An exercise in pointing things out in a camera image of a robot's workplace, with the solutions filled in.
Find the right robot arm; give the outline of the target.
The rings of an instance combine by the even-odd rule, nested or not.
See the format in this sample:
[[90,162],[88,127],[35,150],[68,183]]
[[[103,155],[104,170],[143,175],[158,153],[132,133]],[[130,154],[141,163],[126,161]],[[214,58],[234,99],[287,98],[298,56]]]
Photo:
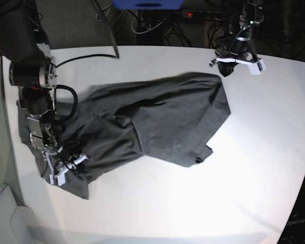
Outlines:
[[[53,178],[80,174],[86,160],[74,140],[60,142],[65,122],[76,112],[78,96],[56,83],[56,65],[39,21],[35,1],[0,1],[0,54],[10,60],[9,82],[18,87],[19,106],[27,112],[29,141],[41,153]],[[56,91],[73,96],[70,114],[56,119]]]

